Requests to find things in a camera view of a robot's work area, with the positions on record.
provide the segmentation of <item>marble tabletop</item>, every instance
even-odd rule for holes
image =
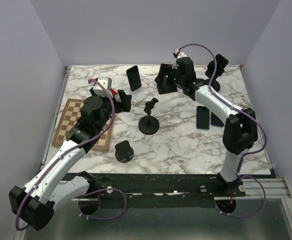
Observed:
[[[85,99],[90,96],[88,79],[112,78],[112,88],[128,93],[126,69],[131,65],[72,66],[58,114],[60,116],[67,99]],[[159,65],[139,65],[142,90],[147,99],[132,99],[131,111],[117,114],[108,152],[90,151],[79,160],[70,173],[120,174],[216,174],[224,161],[226,149],[222,143],[223,128],[211,126],[210,130],[196,129],[196,106],[199,104],[182,91],[159,95],[155,78]],[[198,78],[206,78],[204,66],[195,67]],[[229,66],[218,78],[220,94],[242,108],[250,107],[247,92],[238,66]],[[145,102],[153,97],[159,100],[152,110],[160,122],[154,135],[144,135],[138,130],[138,121],[145,116]],[[128,163],[115,159],[115,144],[128,140],[135,157]],[[260,139],[251,149],[261,147]],[[47,162],[57,153],[58,147],[50,146]],[[264,152],[245,157],[242,174],[270,174],[270,164]]]

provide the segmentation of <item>wooden chessboard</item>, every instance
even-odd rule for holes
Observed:
[[[65,108],[62,112],[60,121],[57,126],[54,138],[52,140],[53,146],[61,146],[70,129],[77,123],[81,116],[80,109],[84,105],[84,100],[82,99],[68,99]],[[91,150],[107,152],[110,144],[111,134],[113,125],[106,131]]]

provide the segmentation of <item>purple cable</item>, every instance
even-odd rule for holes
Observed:
[[[224,101],[219,95],[217,95],[216,92],[215,92],[215,90],[211,87],[212,80],[213,80],[213,78],[215,77],[215,74],[216,74],[216,71],[217,71],[217,60],[216,60],[216,58],[215,58],[215,55],[212,53],[212,51],[211,51],[209,48],[207,48],[206,46],[202,45],[202,44],[198,44],[198,43],[190,43],[190,44],[184,45],[184,46],[182,46],[181,48],[179,48],[179,49],[178,49],[179,52],[180,52],[183,48],[185,48],[185,47],[187,47],[187,46],[199,46],[199,47],[202,47],[202,48],[206,49],[206,50],[211,54],[211,56],[213,57],[213,60],[214,60],[215,66],[214,66],[214,72],[212,73],[211,78],[210,78],[209,83],[208,83],[209,91],[210,91],[210,92],[211,92],[211,93],[212,93],[212,94],[213,94],[213,95],[214,95],[219,101],[221,101],[223,104],[225,104],[225,105],[228,106],[229,108],[234,109],[236,112],[243,114],[244,116],[246,116],[246,117],[248,117],[250,120],[252,120],[254,123],[256,123],[256,124],[259,126],[259,128],[261,129],[262,134],[264,135],[264,144],[263,144],[263,146],[262,146],[260,149],[258,149],[258,150],[256,150],[256,151],[248,152],[248,153],[246,153],[246,154],[243,154],[243,156],[241,157],[240,162],[239,162],[239,164],[238,164],[238,168],[237,168],[237,173],[239,173],[239,172],[240,172],[240,169],[241,169],[241,166],[242,166],[242,163],[243,163],[243,160],[244,160],[244,159],[243,159],[244,156],[247,156],[247,155],[250,155],[250,154],[256,154],[256,153],[259,153],[259,152],[261,152],[261,151],[263,151],[263,150],[265,149],[265,147],[266,147],[266,145],[267,145],[267,141],[268,141],[268,140],[267,140],[267,134],[266,134],[266,131],[264,130],[264,128],[261,126],[261,124],[260,124],[256,119],[254,119],[252,116],[250,116],[250,115],[248,115],[247,113],[245,113],[243,110],[238,109],[238,108],[236,108],[236,107],[232,107],[230,104],[228,104],[226,101]]]
[[[265,189],[264,187],[262,186],[262,184],[260,183],[260,181],[258,181],[256,178],[252,177],[252,176],[249,176],[249,175],[244,175],[242,176],[241,180],[245,179],[245,178],[249,178],[249,179],[253,179],[255,180],[261,187],[261,190],[262,190],[262,193],[264,194],[264,201],[263,201],[263,204],[262,206],[260,207],[260,209],[258,209],[255,213],[253,214],[250,214],[250,215],[244,215],[244,216],[239,216],[239,215],[233,215],[233,214],[227,214],[225,212],[223,212],[222,210],[220,210],[220,208],[218,207],[217,205],[217,202],[215,202],[215,207],[217,208],[217,210],[220,212],[220,214],[223,214],[225,216],[228,216],[228,217],[232,217],[232,218],[236,218],[236,219],[246,219],[246,218],[250,218],[250,217],[254,217],[256,216],[257,214],[261,213],[261,211],[263,211],[263,209],[265,208],[266,206],[266,192],[265,192]]]
[[[108,131],[108,129],[111,127],[111,125],[114,123],[114,120],[115,120],[115,104],[114,104],[114,101],[112,100],[112,96],[108,93],[108,91],[100,84],[98,83],[96,80],[92,79],[91,82],[97,84],[99,87],[101,87],[101,89],[106,93],[107,97],[109,98],[109,101],[110,101],[110,105],[111,105],[111,120],[110,120],[110,123],[109,125],[102,131],[100,132],[98,135],[94,136],[93,138],[89,139],[89,140],[86,140],[86,141],[83,141],[82,143],[76,145],[76,146],[73,146],[72,148],[66,150],[63,154],[60,155],[60,158],[57,158],[48,168],[47,170],[41,175],[41,177],[36,181],[36,183],[34,184],[34,187],[37,187],[38,184],[42,181],[42,179],[45,178],[45,176],[51,171],[51,169],[61,160],[64,158],[65,155],[67,155],[68,153],[70,153],[72,150],[76,149],[76,148],[79,148],[79,147],[82,147],[83,145],[85,144],[88,144],[98,138],[101,137],[102,134],[104,134],[106,131]],[[16,226],[16,229],[18,231],[23,231],[25,229],[27,229],[29,227],[29,224],[26,225],[25,227],[19,227],[19,219],[20,219],[20,215],[21,215],[21,210],[23,209],[28,197],[31,195],[31,193],[35,190],[35,188],[31,188],[29,190],[29,192],[26,194],[26,196],[24,197],[24,199],[21,201],[21,204],[18,208],[18,211],[17,211],[17,214],[16,214],[16,220],[15,220],[15,226]]]
[[[116,189],[116,188],[103,188],[103,189],[99,189],[99,190],[96,190],[96,191],[81,195],[81,197],[89,196],[89,195],[92,195],[92,194],[97,194],[97,193],[104,192],[104,191],[111,191],[111,190],[119,192],[124,197],[125,205],[124,205],[124,208],[122,209],[122,211],[120,213],[118,213],[115,216],[110,216],[110,217],[89,216],[89,215],[84,215],[82,213],[80,207],[79,207],[80,214],[85,216],[85,217],[87,217],[87,218],[96,219],[96,220],[114,220],[114,219],[120,217],[122,214],[124,214],[125,211],[126,211],[126,208],[127,208],[127,198],[126,198],[125,194],[119,189]]]

